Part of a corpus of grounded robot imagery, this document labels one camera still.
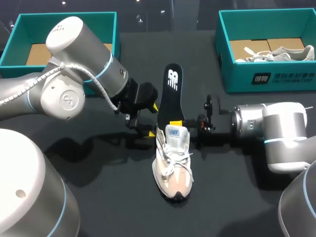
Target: shoe tongue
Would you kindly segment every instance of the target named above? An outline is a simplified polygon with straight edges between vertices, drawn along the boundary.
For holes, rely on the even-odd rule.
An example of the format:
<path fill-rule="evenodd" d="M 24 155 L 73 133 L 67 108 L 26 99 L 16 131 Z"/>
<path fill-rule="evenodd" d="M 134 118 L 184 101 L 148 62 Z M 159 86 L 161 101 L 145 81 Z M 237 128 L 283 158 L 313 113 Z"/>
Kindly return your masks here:
<path fill-rule="evenodd" d="M 188 130 L 186 127 L 167 125 L 166 126 L 166 140 L 169 146 L 174 148 L 184 148 L 184 144 L 188 137 Z"/>

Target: white cable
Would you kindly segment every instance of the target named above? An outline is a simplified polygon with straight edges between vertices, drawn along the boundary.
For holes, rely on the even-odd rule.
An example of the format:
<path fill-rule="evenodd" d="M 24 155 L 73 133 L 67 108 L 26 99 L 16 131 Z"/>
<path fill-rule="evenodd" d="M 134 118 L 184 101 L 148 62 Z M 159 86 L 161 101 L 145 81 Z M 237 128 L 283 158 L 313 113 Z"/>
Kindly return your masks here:
<path fill-rule="evenodd" d="M 106 101 L 108 102 L 108 104 L 110 105 L 111 109 L 116 111 L 118 110 L 118 108 L 112 103 L 112 101 L 110 100 L 107 92 L 105 91 L 105 89 L 103 88 L 103 86 L 101 85 L 101 83 L 98 81 L 97 78 L 95 78 L 94 75 L 92 75 L 91 72 L 89 72 L 87 69 L 78 66 L 78 65 L 74 65 L 74 64 L 70 64 L 70 65 L 66 65 L 67 68 L 71 68 L 71 69 L 76 69 L 79 71 L 82 71 L 83 73 L 85 73 L 88 77 L 90 77 L 92 79 L 92 81 L 96 84 L 96 86 L 99 88 L 99 90 L 101 91 L 102 95 L 104 96 L 104 98 L 106 99 Z"/>
<path fill-rule="evenodd" d="M 26 93 L 27 91 L 32 89 L 35 85 L 37 85 L 39 82 L 41 82 L 44 79 L 47 79 L 49 76 L 51 76 L 55 73 L 61 71 L 62 69 L 64 69 L 64 67 L 76 69 L 76 70 L 79 70 L 79 71 L 82 71 L 83 73 L 85 73 L 96 84 L 96 86 L 101 91 L 102 95 L 104 96 L 104 98 L 106 99 L 108 104 L 110 105 L 111 109 L 114 111 L 118 110 L 117 107 L 110 100 L 110 98 L 109 98 L 107 92 L 105 91 L 105 89 L 103 88 L 103 86 L 100 84 L 100 82 L 97 80 L 97 78 L 95 78 L 95 76 L 91 72 L 89 72 L 87 69 L 85 69 L 81 66 L 78 66 L 78 65 L 74 65 L 74 64 L 65 65 L 63 63 L 61 63 L 60 67 L 54 68 L 54 69 L 50 70 L 49 72 L 45 73 L 44 75 L 40 76 L 39 78 L 36 78 L 33 82 L 31 82 L 29 85 L 27 85 L 23 90 L 15 93 L 14 95 L 12 95 L 8 98 L 5 98 L 4 100 L 0 100 L 0 106 L 4 105 L 6 103 L 9 103 L 9 102 L 15 100 L 16 98 L 19 98 L 21 95 L 23 95 L 24 93 Z"/>

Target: teal box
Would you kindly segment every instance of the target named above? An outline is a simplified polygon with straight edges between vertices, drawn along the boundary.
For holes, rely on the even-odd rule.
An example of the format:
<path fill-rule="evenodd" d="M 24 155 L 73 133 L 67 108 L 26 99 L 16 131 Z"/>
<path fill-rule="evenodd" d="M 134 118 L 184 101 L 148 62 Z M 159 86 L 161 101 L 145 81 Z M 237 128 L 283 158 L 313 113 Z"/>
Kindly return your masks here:
<path fill-rule="evenodd" d="M 315 10 L 305 8 L 219 11 L 215 48 L 225 91 L 316 90 L 316 61 L 235 62 L 230 40 L 282 38 L 301 38 L 304 46 L 315 47 Z"/>
<path fill-rule="evenodd" d="M 102 43 L 111 43 L 112 54 L 119 59 L 120 39 L 116 12 L 20 14 L 0 59 L 2 77 L 16 78 L 43 71 L 45 65 L 26 66 L 32 44 L 45 43 L 54 26 L 70 16 L 79 17 Z M 94 94 L 89 87 L 84 86 L 84 89 L 86 94 Z"/>

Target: dark background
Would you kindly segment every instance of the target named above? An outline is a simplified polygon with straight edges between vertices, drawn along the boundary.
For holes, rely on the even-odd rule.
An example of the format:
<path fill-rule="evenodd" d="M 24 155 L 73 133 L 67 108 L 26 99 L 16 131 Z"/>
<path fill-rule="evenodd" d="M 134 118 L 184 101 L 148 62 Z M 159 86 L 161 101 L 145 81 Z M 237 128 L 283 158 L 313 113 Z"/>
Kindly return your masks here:
<path fill-rule="evenodd" d="M 121 63 L 130 76 L 152 82 L 158 91 L 164 67 L 180 64 L 182 109 L 188 119 L 203 112 L 207 94 L 217 95 L 227 110 L 237 104 L 315 103 L 313 92 L 226 94 L 210 31 L 219 9 L 305 7 L 314 1 L 175 0 L 173 13 L 171 2 L 163 0 L 65 1 L 0 0 L 0 19 L 8 25 L 20 12 L 118 11 Z M 308 136 L 316 134 L 315 120 L 316 110 L 308 110 Z M 141 121 L 155 123 L 156 117 L 142 111 Z M 102 99 L 88 98 L 84 111 L 71 121 L 27 115 L 2 121 L 0 127 L 31 138 L 64 178 L 79 203 L 79 237 L 282 236 L 277 203 L 292 177 L 268 171 L 260 142 L 199 150 L 192 142 L 193 189 L 186 202 L 172 204 L 153 178 L 155 140 L 135 140 L 124 116 L 114 115 Z"/>
<path fill-rule="evenodd" d="M 19 13 L 117 11 L 120 32 L 215 30 L 219 10 L 292 7 L 316 0 L 0 0 L 0 21 L 11 29 Z"/>

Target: black table surface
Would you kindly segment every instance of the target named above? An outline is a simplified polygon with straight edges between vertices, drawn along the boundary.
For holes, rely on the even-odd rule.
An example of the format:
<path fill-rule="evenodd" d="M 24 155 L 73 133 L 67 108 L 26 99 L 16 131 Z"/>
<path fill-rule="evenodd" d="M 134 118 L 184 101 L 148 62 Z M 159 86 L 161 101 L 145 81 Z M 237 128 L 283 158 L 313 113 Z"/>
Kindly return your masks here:
<path fill-rule="evenodd" d="M 121 63 L 130 76 L 152 82 L 158 91 L 164 67 L 180 64 L 188 119 L 204 112 L 207 94 L 218 95 L 227 110 L 238 104 L 315 103 L 313 92 L 226 94 L 213 31 L 121 34 Z M 315 118 L 316 110 L 308 110 L 308 136 L 316 134 Z M 155 119 L 141 112 L 141 121 Z M 155 140 L 133 141 L 124 116 L 114 115 L 105 100 L 88 98 L 71 121 L 26 115 L 2 121 L 0 127 L 31 138 L 64 178 L 79 204 L 79 237 L 282 236 L 277 204 L 291 178 L 267 171 L 257 143 L 199 150 L 191 143 L 193 188 L 187 201 L 174 204 L 160 195 L 153 178 Z"/>

